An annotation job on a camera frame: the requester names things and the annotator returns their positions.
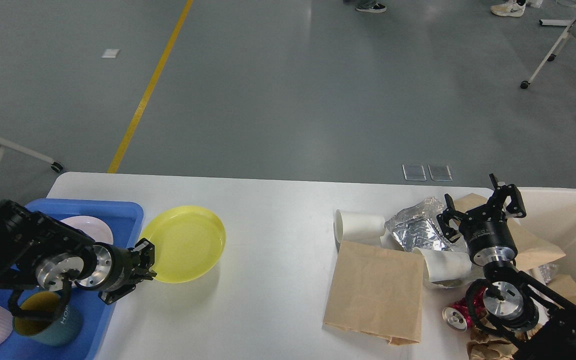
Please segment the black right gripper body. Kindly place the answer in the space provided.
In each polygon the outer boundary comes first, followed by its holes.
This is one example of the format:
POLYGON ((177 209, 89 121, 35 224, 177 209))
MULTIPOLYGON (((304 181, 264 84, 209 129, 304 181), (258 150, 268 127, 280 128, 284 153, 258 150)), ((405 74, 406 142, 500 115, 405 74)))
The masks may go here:
POLYGON ((467 214, 460 221, 460 232, 474 265, 512 262, 518 255, 515 241, 504 215, 467 214))

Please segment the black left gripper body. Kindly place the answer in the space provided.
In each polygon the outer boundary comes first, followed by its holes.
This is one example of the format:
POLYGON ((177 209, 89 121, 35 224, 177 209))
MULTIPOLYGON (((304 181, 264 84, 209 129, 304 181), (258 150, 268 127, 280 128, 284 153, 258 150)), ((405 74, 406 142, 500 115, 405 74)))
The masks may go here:
POLYGON ((98 243, 94 244, 93 250, 97 257, 97 265, 91 275, 76 280, 76 287, 98 292, 118 289, 121 280, 132 274, 128 269, 130 261, 128 248, 98 243))

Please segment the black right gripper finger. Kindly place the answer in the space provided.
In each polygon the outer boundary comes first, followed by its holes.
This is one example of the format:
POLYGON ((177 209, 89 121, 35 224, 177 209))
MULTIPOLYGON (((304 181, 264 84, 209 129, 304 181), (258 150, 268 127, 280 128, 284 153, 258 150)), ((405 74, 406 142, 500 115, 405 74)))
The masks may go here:
POLYGON ((454 221, 455 223, 461 223, 461 221, 464 221, 469 217, 469 215, 466 214, 466 212, 459 211, 455 208, 454 200, 450 194, 446 193, 444 198, 446 208, 440 214, 437 214, 437 221, 441 234, 451 244, 456 243, 459 238, 462 238, 464 243, 468 244, 469 240, 466 239, 466 235, 461 233, 460 225, 458 225, 457 228, 454 228, 450 225, 450 222, 454 221))
POLYGON ((473 209, 473 218, 487 222, 505 222, 509 218, 523 219, 527 216, 526 207, 517 185, 498 181, 489 174, 493 193, 485 203, 473 209))

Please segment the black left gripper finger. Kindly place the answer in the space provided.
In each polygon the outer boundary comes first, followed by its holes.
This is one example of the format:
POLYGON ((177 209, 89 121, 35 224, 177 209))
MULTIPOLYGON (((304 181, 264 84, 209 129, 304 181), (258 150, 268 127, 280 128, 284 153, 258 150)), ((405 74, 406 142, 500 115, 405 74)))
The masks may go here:
POLYGON ((156 260, 156 247, 151 241, 142 238, 128 251, 128 270, 130 274, 156 274, 154 264, 156 260))
POLYGON ((153 270, 138 269, 135 273, 119 281, 119 287, 117 289, 98 292, 98 298, 103 301, 105 305, 112 305, 122 297, 130 294, 130 292, 133 292, 136 289, 137 284, 145 280, 152 281, 157 275, 158 273, 153 270))

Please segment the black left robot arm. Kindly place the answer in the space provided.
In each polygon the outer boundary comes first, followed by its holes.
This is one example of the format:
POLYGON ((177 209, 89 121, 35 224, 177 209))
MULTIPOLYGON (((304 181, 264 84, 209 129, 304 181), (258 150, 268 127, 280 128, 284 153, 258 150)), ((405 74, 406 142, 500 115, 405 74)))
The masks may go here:
POLYGON ((155 250, 148 239, 131 248, 99 242, 43 212, 0 202, 0 289, 11 290, 7 308, 19 319, 56 321, 70 303, 73 286, 98 292, 103 303, 112 305, 157 276, 155 250), (56 294, 55 309, 22 309, 19 299, 32 289, 56 294))

